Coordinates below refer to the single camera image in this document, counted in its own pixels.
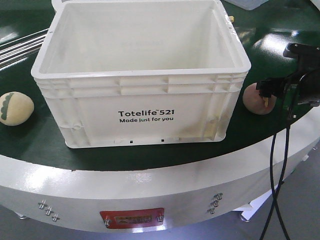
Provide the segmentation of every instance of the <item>red label plate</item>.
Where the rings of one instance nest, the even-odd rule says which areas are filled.
[[[130,210],[130,211],[101,211],[100,215],[107,221],[108,229],[135,229],[160,226],[164,220],[164,208]]]

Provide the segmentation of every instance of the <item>green surface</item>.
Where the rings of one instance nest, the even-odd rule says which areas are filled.
[[[11,7],[6,5],[5,10],[0,7],[0,44],[10,33],[15,33],[16,38],[22,37],[48,28],[52,21],[54,12],[50,1],[32,1],[30,8],[15,9],[17,2],[13,1]],[[235,17],[233,25],[252,64],[223,141],[70,149],[30,74],[34,54],[0,69],[0,95],[22,92],[31,97],[35,105],[34,113],[22,125],[0,125],[0,154],[71,170],[142,170],[220,156],[271,136],[278,126],[280,101],[272,113],[255,115],[244,107],[242,92],[260,79],[284,77],[296,69],[295,60],[282,56],[287,43],[320,45],[320,12],[308,0],[270,0],[252,11],[226,2],[223,5],[228,14]],[[309,110],[306,105],[298,107],[298,118]]]

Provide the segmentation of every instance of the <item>white plastic crate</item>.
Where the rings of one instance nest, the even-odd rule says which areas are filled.
[[[217,0],[67,1],[31,73],[71,148],[216,142],[251,65]]]

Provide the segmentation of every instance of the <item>wire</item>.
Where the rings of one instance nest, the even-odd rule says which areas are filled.
[[[279,118],[281,117],[281,115],[283,113],[284,102],[285,102],[285,98],[286,98],[286,95],[287,95],[288,88],[289,88],[290,84],[291,84],[291,81],[289,80],[288,84],[286,85],[286,88],[284,89],[284,96],[283,96],[283,99],[282,99],[281,107],[279,109],[279,111],[280,111],[279,112],[280,113],[279,114]],[[278,220],[279,220],[279,223],[281,225],[281,228],[282,228],[282,231],[283,231],[283,234],[284,234],[285,238],[287,240],[290,240],[289,234],[287,232],[287,229],[285,227],[284,221],[283,221],[281,213],[280,213],[280,209],[279,209],[279,206],[278,206],[277,199],[278,199],[278,195],[279,195],[279,192],[280,192],[281,185],[283,183],[283,179],[284,179],[284,175],[285,175],[285,171],[286,171],[286,166],[287,166],[287,161],[288,161],[289,137],[290,137],[290,119],[291,119],[293,106],[294,106],[294,103],[295,103],[295,100],[296,100],[297,96],[298,96],[298,90],[296,89],[296,91],[294,92],[293,98],[291,100],[291,104],[290,104],[289,109],[288,109],[288,115],[287,115],[287,121],[286,121],[286,131],[285,131],[284,160],[283,160],[281,174],[280,174],[280,178],[279,178],[276,190],[275,190],[274,173],[273,173],[273,157],[274,157],[274,149],[275,149],[275,144],[276,144],[277,132],[273,135],[273,138],[272,138],[271,150],[270,150],[269,171],[270,171],[270,184],[271,184],[271,192],[272,192],[273,201],[272,201],[272,205],[271,205],[267,220],[265,222],[265,225],[264,225],[264,228],[263,228],[263,231],[261,233],[261,236],[260,236],[259,240],[263,240],[264,237],[265,237],[265,234],[267,232],[267,229],[268,229],[268,226],[269,226],[269,223],[270,223],[270,220],[271,220],[271,217],[272,217],[274,209],[276,210],[276,214],[277,214],[277,217],[278,217]]]

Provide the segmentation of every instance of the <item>wooden ball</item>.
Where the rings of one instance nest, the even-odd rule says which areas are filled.
[[[257,84],[249,85],[243,92],[242,101],[244,106],[252,113],[258,115],[269,114],[276,105],[277,98],[273,95],[268,99],[267,106],[264,99],[259,95],[259,90],[256,89]]]
[[[0,122],[7,126],[24,123],[34,111],[34,102],[27,95],[12,91],[0,97]]]

